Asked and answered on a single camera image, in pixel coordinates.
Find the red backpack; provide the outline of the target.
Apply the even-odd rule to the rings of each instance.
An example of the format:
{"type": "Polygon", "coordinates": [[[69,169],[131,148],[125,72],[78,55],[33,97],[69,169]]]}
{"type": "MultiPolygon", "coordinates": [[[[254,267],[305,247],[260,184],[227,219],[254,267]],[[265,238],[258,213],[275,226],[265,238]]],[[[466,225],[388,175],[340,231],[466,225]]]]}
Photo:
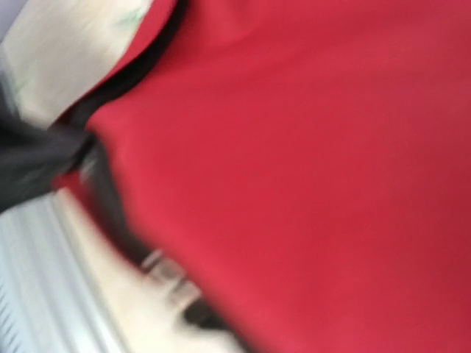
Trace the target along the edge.
{"type": "Polygon", "coordinates": [[[468,1],[155,1],[59,120],[256,352],[470,350],[468,1]]]}

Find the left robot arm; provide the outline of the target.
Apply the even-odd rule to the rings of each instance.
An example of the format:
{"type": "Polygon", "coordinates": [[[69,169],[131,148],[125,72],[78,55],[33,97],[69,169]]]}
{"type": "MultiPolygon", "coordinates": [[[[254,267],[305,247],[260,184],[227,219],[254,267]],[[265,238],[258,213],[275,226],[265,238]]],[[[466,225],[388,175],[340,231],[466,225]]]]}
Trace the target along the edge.
{"type": "Polygon", "coordinates": [[[91,134],[68,126],[42,129],[23,121],[1,85],[1,211],[52,191],[91,150],[91,134]]]}

